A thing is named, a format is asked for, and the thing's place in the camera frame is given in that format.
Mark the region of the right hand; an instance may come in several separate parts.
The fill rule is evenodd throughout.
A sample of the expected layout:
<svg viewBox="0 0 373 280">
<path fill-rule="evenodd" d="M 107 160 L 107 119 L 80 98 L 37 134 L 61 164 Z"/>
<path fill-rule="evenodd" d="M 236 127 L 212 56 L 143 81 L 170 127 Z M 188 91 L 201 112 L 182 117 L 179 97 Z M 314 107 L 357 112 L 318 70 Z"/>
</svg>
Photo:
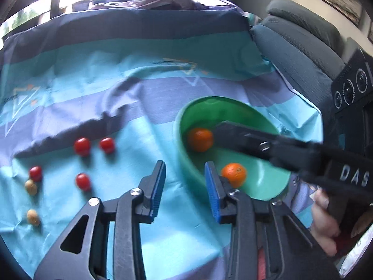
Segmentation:
<svg viewBox="0 0 373 280">
<path fill-rule="evenodd" d="M 323 251 L 333 257 L 337 253 L 337 246 L 334 238 L 340 234 L 339 225 L 335 218 L 328 211 L 329 197 L 322 190 L 314 193 L 314 204 L 312 206 L 311 235 L 315 238 Z"/>
</svg>

